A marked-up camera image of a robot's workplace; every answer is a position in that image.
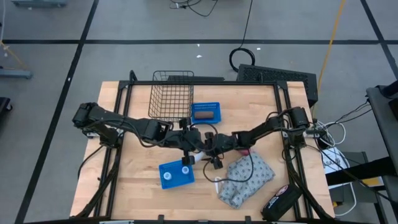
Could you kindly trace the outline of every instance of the small blue basket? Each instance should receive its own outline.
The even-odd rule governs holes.
[[[182,172],[182,167],[184,167],[182,165],[182,161],[174,161],[159,165],[162,189],[170,189],[173,187],[194,183],[195,177],[193,176],[192,166],[186,166],[189,169],[189,173],[187,174],[184,174]],[[172,178],[170,180],[166,180],[163,178],[163,174],[166,172],[169,172],[172,175]]]
[[[192,123],[208,123],[216,124],[221,121],[221,108],[219,102],[211,103],[192,103]],[[194,115],[197,111],[212,111],[214,117],[212,119],[195,119]]]

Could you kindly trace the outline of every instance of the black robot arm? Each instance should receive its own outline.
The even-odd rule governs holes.
[[[284,127],[284,115],[290,119],[290,128]],[[83,134],[97,133],[100,144],[107,147],[119,147],[120,132],[134,133],[144,147],[169,147],[183,150],[184,165],[194,164],[192,151],[205,152],[207,156],[217,158],[219,154],[230,150],[249,149],[256,141],[274,131],[283,131],[293,147],[303,147],[305,141],[303,132],[309,127],[309,122],[303,108],[291,108],[277,116],[267,118],[266,121],[250,131],[236,131],[232,135],[205,133],[203,143],[201,134],[189,119],[179,122],[181,130],[174,131],[170,122],[157,119],[134,119],[122,116],[103,109],[96,103],[82,103],[72,119],[75,127],[82,130]],[[222,167],[221,161],[214,164],[216,169]]]

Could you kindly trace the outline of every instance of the wire basket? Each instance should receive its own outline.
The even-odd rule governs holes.
[[[162,121],[177,122],[183,118],[190,118],[193,102],[193,79],[191,71],[156,71],[152,81],[164,84],[152,85],[150,91],[148,115]]]

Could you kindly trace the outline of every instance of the black cable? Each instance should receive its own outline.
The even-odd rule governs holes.
[[[336,164],[347,176],[351,177],[351,178],[352,178],[353,180],[355,180],[355,181],[358,181],[362,186],[364,186],[364,187],[366,187],[367,189],[373,191],[373,192],[374,192],[375,194],[377,194],[378,196],[380,196],[380,197],[382,197],[382,198],[388,200],[390,203],[393,203],[394,205],[398,205],[397,202],[395,202],[395,201],[391,200],[389,197],[387,197],[387,196],[385,196],[385,195],[379,193],[377,190],[374,190],[372,187],[369,187],[369,186],[368,186],[367,184],[365,184],[362,180],[358,179],[358,178],[355,177],[353,174],[351,174],[350,172],[348,172],[347,170],[345,170],[344,168],[342,168],[342,167],[340,166],[339,163],[337,163],[337,162],[334,161],[332,158],[330,158],[330,157],[328,156],[328,154],[326,154],[325,152],[323,152],[321,149],[315,148],[315,147],[313,147],[313,146],[309,146],[309,147],[312,147],[313,149],[316,149],[316,150],[318,150],[320,153],[322,153],[323,155],[325,155],[329,160],[331,160],[334,164]]]
[[[170,0],[170,1],[171,1],[170,5],[169,5],[170,9],[186,9],[188,6],[184,5],[184,4],[186,4],[187,2],[193,1],[193,0],[187,0],[187,1],[182,1],[182,2],[176,2],[176,1],[172,1],[172,0]],[[201,2],[201,0],[198,0],[197,2],[191,4],[191,6],[194,6],[194,5],[198,4],[199,2]]]
[[[363,115],[367,114],[367,113],[370,112],[371,110],[372,110],[372,109],[370,109],[370,110],[368,110],[368,111],[366,111],[366,112],[363,112],[363,113],[361,113],[360,115],[355,116],[355,117],[353,117],[353,118],[350,118],[350,119],[348,119],[348,120],[340,121],[339,123],[345,123],[345,122],[348,122],[348,121],[352,121],[352,120],[354,120],[354,119],[356,119],[356,118],[358,118],[358,117],[360,117],[360,116],[363,116]]]
[[[97,148],[93,153],[91,153],[85,160],[83,160],[83,162],[80,164],[79,170],[77,172],[77,179],[79,179],[80,177],[80,172],[81,172],[81,168],[83,168],[84,164],[87,162],[87,160],[91,157],[93,157],[99,150],[101,150],[104,146],[100,146],[99,148]]]
[[[137,135],[138,141],[139,141],[139,143],[141,144],[141,146],[146,147],[146,148],[159,146],[160,144],[162,144],[162,143],[165,142],[166,140],[170,139],[171,137],[174,137],[174,136],[178,136],[178,135],[179,135],[179,134],[173,134],[173,135],[170,135],[169,137],[163,138],[162,140],[158,141],[156,144],[145,145],[144,142],[142,141],[141,135],[138,133],[137,128],[134,127],[134,126],[133,126],[132,124],[130,124],[130,123],[126,123],[126,124],[128,124],[128,125],[131,127],[131,129],[133,129],[133,131],[134,131],[135,134]]]
[[[232,182],[239,182],[239,183],[244,183],[250,180],[250,178],[253,176],[254,173],[254,162],[253,162],[253,158],[251,157],[251,153],[250,153],[250,149],[248,149],[248,153],[249,153],[249,157],[250,157],[250,161],[251,161],[251,173],[250,176],[246,179],[246,180],[234,180],[234,179],[230,179],[230,178],[224,178],[221,180],[211,180],[210,178],[208,178],[208,176],[206,175],[206,166],[211,162],[211,160],[207,161],[207,163],[203,166],[203,175],[205,176],[205,178],[212,182],[212,183],[218,183],[218,182],[222,182],[222,181],[232,181]]]
[[[351,115],[352,113],[355,113],[355,112],[358,112],[358,111],[362,110],[363,108],[365,108],[365,107],[367,107],[367,106],[370,106],[370,105],[368,104],[368,101],[366,100],[365,103],[359,105],[359,106],[358,106],[357,108],[355,108],[354,110],[352,110],[352,111],[350,111],[350,112],[344,114],[344,115],[341,116],[339,119],[337,119],[335,122],[326,125],[323,129],[325,130],[325,129],[328,129],[330,126],[333,126],[333,125],[335,125],[335,124],[341,123],[341,122],[339,122],[340,120],[342,120],[342,119],[348,117],[348,116]]]
[[[195,126],[195,125],[198,125],[198,124],[206,124],[206,125],[209,125],[210,127],[212,127],[213,129],[214,129],[214,132],[215,132],[215,140],[213,140],[213,147],[211,148],[211,149],[200,149],[200,148],[198,148],[193,142],[191,142],[191,141],[189,141],[188,139],[185,139],[192,147],[194,147],[195,149],[197,149],[197,150],[199,150],[200,152],[211,152],[211,151],[214,151],[215,149],[216,149],[216,143],[217,143],[217,139],[218,139],[218,136],[217,136],[217,134],[218,134],[218,131],[217,131],[217,129],[216,129],[216,127],[214,127],[214,125],[212,125],[212,124],[209,124],[209,123],[195,123],[195,124],[191,124],[190,126],[189,126],[189,128],[191,129],[193,126]]]
[[[251,50],[249,50],[249,49],[244,49],[244,48],[242,48],[243,43],[244,43],[244,40],[245,40],[245,38],[246,38],[246,31],[248,30],[248,24],[249,24],[249,18],[250,18],[251,6],[252,6],[252,5],[253,5],[253,0],[251,0],[251,2],[250,2],[249,14],[248,14],[248,19],[247,19],[247,21],[246,21],[246,26],[245,26],[245,28],[244,28],[244,34],[243,34],[242,43],[241,43],[241,45],[240,45],[238,48],[232,50],[231,53],[229,54],[229,64],[231,65],[232,69],[233,69],[235,72],[238,72],[239,69],[236,68],[236,67],[234,66],[234,64],[233,64],[233,62],[232,62],[232,57],[233,57],[233,55],[235,54],[235,52],[237,52],[237,51],[246,52],[246,53],[250,56],[250,58],[251,58],[251,65],[254,65],[254,64],[256,63],[256,57],[254,56],[253,52],[252,52]]]
[[[213,0],[213,1],[215,1],[215,3],[214,3],[213,7],[211,8],[210,12],[209,12],[207,15],[200,14],[199,12],[193,10],[191,6],[194,6],[195,4],[190,5],[190,4],[189,4],[190,1],[187,1],[187,6],[188,6],[189,9],[192,10],[192,12],[198,14],[199,16],[208,17],[208,16],[210,16],[210,14],[213,12],[214,8],[216,7],[216,5],[217,5],[217,3],[218,3],[218,0]]]
[[[122,122],[123,123],[123,120],[120,120],[120,119],[102,119],[102,120],[98,120],[98,121],[94,121],[94,122],[92,122],[91,124],[88,124],[88,125],[86,125],[86,126],[84,126],[84,127],[81,127],[80,129],[83,129],[83,128],[90,128],[90,127],[92,127],[92,126],[94,126],[94,125],[96,125],[96,124],[101,124],[101,123],[103,123],[103,122],[110,122],[110,121],[119,121],[119,122]]]
[[[319,147],[319,148],[321,148],[320,146],[319,146],[319,144],[318,144],[318,141],[316,140],[316,138],[315,138],[315,142],[316,142],[316,144],[317,144],[317,146]],[[329,152],[331,152],[331,153],[333,153],[333,154],[335,154],[335,155],[337,155],[337,156],[340,156],[340,154],[338,154],[337,152],[335,152],[335,151],[331,151],[331,150],[329,150]],[[361,164],[360,162],[357,162],[357,161],[355,161],[355,160],[352,160],[352,159],[348,159],[348,158],[346,158],[348,161],[351,161],[351,162],[355,162],[356,164]]]
[[[284,156],[284,152],[286,151],[286,149],[283,149],[282,150],[282,159],[285,161],[285,162],[292,162],[295,158],[296,158],[296,156],[297,156],[297,152],[296,152],[296,149],[294,149],[294,156],[292,157],[292,158],[290,158],[289,160],[288,159],[286,159],[286,157]]]

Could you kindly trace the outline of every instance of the brown object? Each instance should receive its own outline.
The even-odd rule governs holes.
[[[289,96],[293,106],[302,106],[309,120],[311,113],[302,82],[288,82]],[[107,110],[113,110],[118,82],[104,82],[99,93],[98,104]],[[195,86],[195,100],[202,102],[218,101],[223,105],[223,122],[215,124],[219,133],[231,134],[232,131],[250,130],[264,122],[270,112],[276,111],[274,89],[271,86]],[[126,91],[122,97],[120,113],[123,111]],[[132,89],[128,116],[148,118],[150,86],[135,85]],[[198,125],[202,133],[213,131],[206,125]],[[89,139],[85,157],[98,148],[98,138]],[[307,144],[316,146],[312,139]],[[156,220],[159,214],[166,220],[244,220],[250,215],[253,221],[261,221],[261,208],[280,189],[289,183],[286,164],[281,158],[282,138],[280,133],[272,133],[257,141],[253,149],[272,167],[276,176],[253,197],[249,198],[239,210],[230,208],[217,198],[215,185],[207,181],[202,173],[205,162],[193,166],[195,183],[175,189],[162,190],[159,178],[159,165],[177,161],[182,157],[179,149],[153,147],[143,148],[137,137],[126,133],[121,155],[121,164],[116,185],[112,219]],[[323,171],[321,155],[307,147],[301,149],[303,167],[307,177],[308,189],[318,203],[334,217],[328,185]],[[76,215],[90,201],[98,189],[97,177],[101,176],[105,150],[87,161],[81,170],[76,194],[70,215]],[[238,151],[225,153],[224,168],[214,170],[208,166],[206,174],[210,178],[225,177],[229,163],[242,155]],[[105,214],[108,201],[108,190],[104,193],[101,214]],[[305,217],[302,197],[299,199],[301,215]],[[282,218],[283,221],[294,220],[290,209]]]
[[[196,111],[193,114],[195,119],[212,119],[214,118],[214,112],[212,111]]]

